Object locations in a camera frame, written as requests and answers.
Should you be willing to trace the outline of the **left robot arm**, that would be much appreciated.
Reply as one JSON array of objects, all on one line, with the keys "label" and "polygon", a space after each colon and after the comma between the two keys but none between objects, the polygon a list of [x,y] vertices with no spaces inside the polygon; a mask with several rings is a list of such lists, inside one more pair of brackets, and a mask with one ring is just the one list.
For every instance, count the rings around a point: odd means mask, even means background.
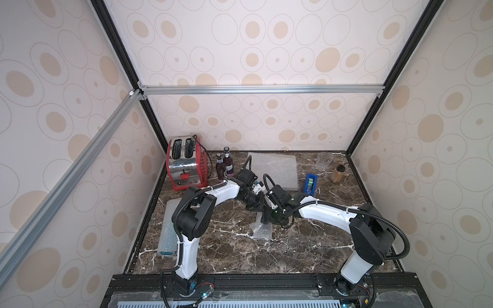
[{"label": "left robot arm", "polygon": [[200,238],[207,230],[214,208],[228,200],[239,200],[257,209],[264,205],[267,188],[247,169],[233,178],[214,186],[189,187],[175,212],[172,223],[178,237],[176,275],[189,281],[197,273],[197,254]]}]

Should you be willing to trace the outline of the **blue tape dispenser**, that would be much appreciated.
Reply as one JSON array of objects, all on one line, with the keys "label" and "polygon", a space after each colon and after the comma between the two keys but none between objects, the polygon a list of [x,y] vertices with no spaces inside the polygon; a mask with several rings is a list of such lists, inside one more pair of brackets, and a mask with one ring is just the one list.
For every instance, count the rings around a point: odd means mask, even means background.
[{"label": "blue tape dispenser", "polygon": [[304,182],[303,192],[308,195],[314,196],[317,189],[317,180],[317,175],[308,173]]}]

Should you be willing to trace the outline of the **blue liquid glass bottle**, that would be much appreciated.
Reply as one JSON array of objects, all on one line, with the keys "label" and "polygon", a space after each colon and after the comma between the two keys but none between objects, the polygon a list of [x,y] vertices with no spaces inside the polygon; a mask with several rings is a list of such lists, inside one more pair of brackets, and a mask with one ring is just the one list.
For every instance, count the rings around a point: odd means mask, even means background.
[{"label": "blue liquid glass bottle", "polygon": [[160,251],[160,254],[165,257],[170,257],[170,256],[174,256],[176,252],[165,250],[165,251]]}]

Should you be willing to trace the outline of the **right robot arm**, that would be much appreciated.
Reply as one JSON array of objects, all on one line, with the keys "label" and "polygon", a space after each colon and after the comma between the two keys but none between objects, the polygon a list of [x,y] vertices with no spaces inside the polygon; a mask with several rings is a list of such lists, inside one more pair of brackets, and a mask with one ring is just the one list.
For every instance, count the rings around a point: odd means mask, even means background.
[{"label": "right robot arm", "polygon": [[388,257],[395,240],[395,230],[371,204],[346,207],[298,192],[291,195],[281,186],[262,188],[266,206],[273,211],[276,222],[284,225],[295,217],[317,220],[351,235],[354,251],[345,261],[335,280],[345,293],[372,273]]}]

